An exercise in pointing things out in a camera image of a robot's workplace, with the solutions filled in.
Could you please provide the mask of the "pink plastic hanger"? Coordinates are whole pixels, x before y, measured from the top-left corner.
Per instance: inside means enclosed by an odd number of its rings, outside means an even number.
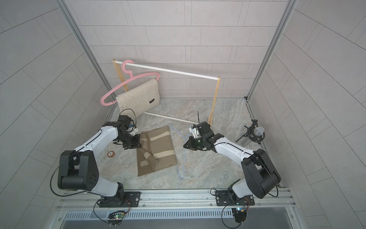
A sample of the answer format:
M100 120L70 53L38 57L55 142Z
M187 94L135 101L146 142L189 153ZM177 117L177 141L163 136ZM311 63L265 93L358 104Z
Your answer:
M136 76L133 76L133 73L131 70L126 70L126 66L129 65L129 66L133 66L133 67L138 67L138 68L144 68L144 69L154 69L153 67L150 67L150 66L145 66L145 65L139 65L139 64L135 64L132 60L125 60L123 62L121 61L117 61L116 59L113 59L112 60L112 63L117 71L117 74L121 80L121 83L118 84L116 87L114 87L113 89L111 89L109 92L107 92L104 96L102 96L102 98L100 99L100 103L102 106L111 106L113 104L116 104L117 103L117 100L113 101L113 102L109 102L109 103L106 103L105 102L105 99L107 97L109 97L111 94L113 94L115 91L117 91L119 88L121 87L127 87L127 84L136 80L136 79L139 79L141 77L145 77L145 76L150 76L150 75L156 75L156 81L158 82L159 79L160 79L160 74L158 72L149 72L149 73L143 73L143 74L140 74L140 75L136 75ZM126 73L129 75L129 79L128 80L125 80L123 78L123 73Z

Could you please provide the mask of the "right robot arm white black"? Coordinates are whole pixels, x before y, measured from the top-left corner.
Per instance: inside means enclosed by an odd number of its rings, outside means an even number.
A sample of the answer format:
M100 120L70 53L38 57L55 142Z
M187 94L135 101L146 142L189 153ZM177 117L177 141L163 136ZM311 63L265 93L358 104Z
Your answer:
M224 201L225 204L239 205L242 200L250 204L251 196L264 198L272 189L278 188L281 177L264 150L246 149L222 134L215 134L207 122L193 125L189 131L191 135L184 144L185 149L213 151L228 157L243 169L245 178L229 186L223 195L228 198Z

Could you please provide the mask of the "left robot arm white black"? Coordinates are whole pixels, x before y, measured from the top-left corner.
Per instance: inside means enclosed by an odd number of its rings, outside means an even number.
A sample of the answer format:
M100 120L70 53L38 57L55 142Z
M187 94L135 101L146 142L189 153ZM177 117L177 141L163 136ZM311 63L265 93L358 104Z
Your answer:
M116 122L106 122L86 143L60 155L57 186L74 190L77 194L88 192L101 196L100 208L138 207L141 193L125 192L122 183L100 176L96 158L110 144L124 149L141 148L136 120L120 115Z

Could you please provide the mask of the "beige scarf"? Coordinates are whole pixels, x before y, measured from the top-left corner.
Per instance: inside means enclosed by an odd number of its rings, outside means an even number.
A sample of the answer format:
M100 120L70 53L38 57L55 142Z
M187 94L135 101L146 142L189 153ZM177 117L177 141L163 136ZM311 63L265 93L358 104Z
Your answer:
M121 115L127 115L132 119L144 112L156 107L160 102L158 82L152 79L130 91L117 97Z

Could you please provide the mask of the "brown striped scarf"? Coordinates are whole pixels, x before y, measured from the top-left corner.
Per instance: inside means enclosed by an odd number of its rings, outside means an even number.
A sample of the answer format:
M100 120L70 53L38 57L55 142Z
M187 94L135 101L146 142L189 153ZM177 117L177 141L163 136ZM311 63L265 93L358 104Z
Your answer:
M141 133L140 143L136 151L139 177L177 165L169 126Z

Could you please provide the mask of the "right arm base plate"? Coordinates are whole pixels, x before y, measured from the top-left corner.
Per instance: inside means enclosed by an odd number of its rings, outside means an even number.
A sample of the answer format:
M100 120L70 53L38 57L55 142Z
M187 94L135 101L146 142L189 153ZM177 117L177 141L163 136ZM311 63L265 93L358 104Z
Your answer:
M216 205L226 206L227 204L233 206L254 206L254 198L252 195L238 197L233 191L229 190L215 190Z

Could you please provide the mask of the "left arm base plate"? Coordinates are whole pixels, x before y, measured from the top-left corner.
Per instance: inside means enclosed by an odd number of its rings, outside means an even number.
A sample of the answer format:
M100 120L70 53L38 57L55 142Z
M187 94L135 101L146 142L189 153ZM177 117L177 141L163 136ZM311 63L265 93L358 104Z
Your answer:
M117 193L113 197L102 197L97 205L100 208L136 208L139 205L140 195L141 192L138 191L128 191L122 196L120 193Z

